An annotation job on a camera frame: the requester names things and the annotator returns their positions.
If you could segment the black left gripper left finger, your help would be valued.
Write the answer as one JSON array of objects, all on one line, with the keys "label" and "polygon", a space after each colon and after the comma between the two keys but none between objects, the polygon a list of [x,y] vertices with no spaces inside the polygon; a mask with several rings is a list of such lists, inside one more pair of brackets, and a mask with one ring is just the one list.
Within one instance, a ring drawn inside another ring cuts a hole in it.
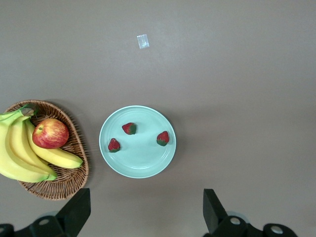
[{"label": "black left gripper left finger", "polygon": [[2,237],[76,237],[90,214],[90,189],[82,188],[56,215],[40,217],[17,231],[11,224],[1,224],[0,235]]}]

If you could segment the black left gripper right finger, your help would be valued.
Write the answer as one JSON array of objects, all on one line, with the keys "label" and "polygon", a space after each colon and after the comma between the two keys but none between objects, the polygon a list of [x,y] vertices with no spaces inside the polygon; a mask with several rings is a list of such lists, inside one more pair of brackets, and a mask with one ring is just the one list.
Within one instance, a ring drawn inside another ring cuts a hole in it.
[{"label": "black left gripper right finger", "polygon": [[228,215],[213,189],[203,190],[203,217],[208,229],[206,237],[295,237],[287,226],[268,223],[262,230],[241,217]]}]

